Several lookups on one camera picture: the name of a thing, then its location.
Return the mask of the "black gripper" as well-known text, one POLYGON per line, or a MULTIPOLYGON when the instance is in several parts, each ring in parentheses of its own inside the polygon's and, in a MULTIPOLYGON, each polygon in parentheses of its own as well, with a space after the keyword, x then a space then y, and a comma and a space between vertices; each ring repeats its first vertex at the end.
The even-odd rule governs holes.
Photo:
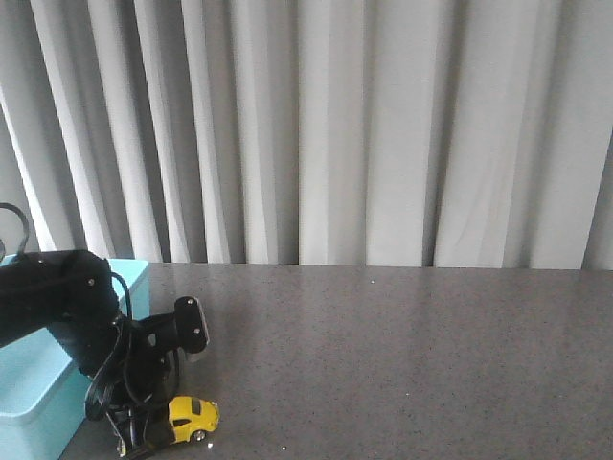
POLYGON ((169 403, 178 392, 181 348, 174 313, 137 321, 118 313, 102 331, 102 412, 118 438, 120 458, 149 458, 146 444, 175 442, 169 403))

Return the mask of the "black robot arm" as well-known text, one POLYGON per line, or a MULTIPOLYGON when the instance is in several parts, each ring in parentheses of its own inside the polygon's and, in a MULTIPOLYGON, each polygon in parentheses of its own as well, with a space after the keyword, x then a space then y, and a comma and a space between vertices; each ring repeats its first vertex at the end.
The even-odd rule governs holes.
POLYGON ((122 277, 87 250, 18 253, 1 268, 1 343, 47 329, 89 378, 87 419, 107 418, 128 459, 172 444, 168 376, 180 374, 178 352, 208 344, 199 302, 180 297, 170 313, 137 320, 122 277))

